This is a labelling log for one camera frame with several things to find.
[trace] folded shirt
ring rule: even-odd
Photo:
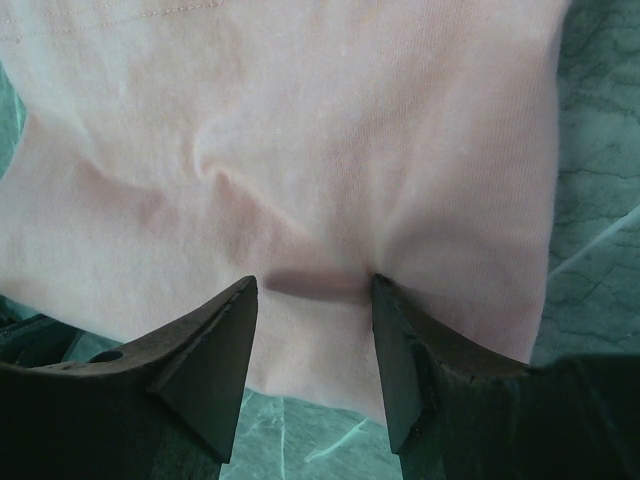
[[[128,342],[259,282],[247,386],[384,424],[381,273],[528,361],[570,0],[0,0],[0,294]]]

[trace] cloth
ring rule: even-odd
[[[247,386],[385,424],[381,273],[530,357],[569,0],[0,0],[0,294],[131,341],[245,275]]]

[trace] seam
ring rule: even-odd
[[[71,16],[71,15],[78,15],[80,13],[85,13],[85,12],[93,12],[95,10],[102,10],[105,8],[109,8],[109,7],[115,7],[117,5],[122,5],[123,3],[127,3],[129,0],[120,0],[118,2],[111,2],[111,3],[107,3],[104,5],[96,5],[95,7],[91,7],[91,8],[81,8],[79,10],[74,10],[71,12],[56,12],[56,13],[43,13],[40,15],[35,15],[33,17],[24,17],[24,18],[17,18],[17,19],[9,19],[9,20],[2,20],[0,21],[0,23],[9,23],[9,24],[16,24],[19,22],[24,22],[27,20],[35,20],[35,19],[39,19],[39,18],[52,18],[52,17],[62,17],[65,15]]]
[[[100,28],[113,27],[115,25],[120,25],[120,24],[123,24],[123,23],[129,23],[129,22],[133,22],[133,21],[136,21],[136,20],[142,20],[142,19],[150,18],[150,17],[164,17],[164,16],[167,16],[167,15],[170,15],[170,14],[173,14],[173,13],[188,12],[188,11],[198,10],[198,9],[202,9],[202,8],[220,7],[220,6],[224,5],[224,2],[225,2],[225,0],[219,0],[218,2],[205,3],[205,4],[202,4],[202,5],[194,5],[194,6],[191,6],[191,7],[180,7],[180,8],[174,8],[174,9],[171,9],[171,10],[156,10],[156,11],[152,11],[152,12],[145,12],[145,13],[140,13],[138,15],[134,15],[132,17],[126,18],[124,20],[118,20],[117,22],[101,23],[99,25],[94,25],[94,26],[91,26],[91,27],[65,29],[65,30],[49,30],[49,31],[42,31],[42,32],[32,32],[32,33],[28,33],[26,35],[4,36],[4,37],[0,37],[0,43],[1,42],[20,43],[20,41],[22,39],[24,39],[24,38],[31,38],[31,37],[42,36],[42,35],[65,35],[65,34],[69,34],[69,33],[88,32],[88,31],[91,31],[91,30],[98,30]]]

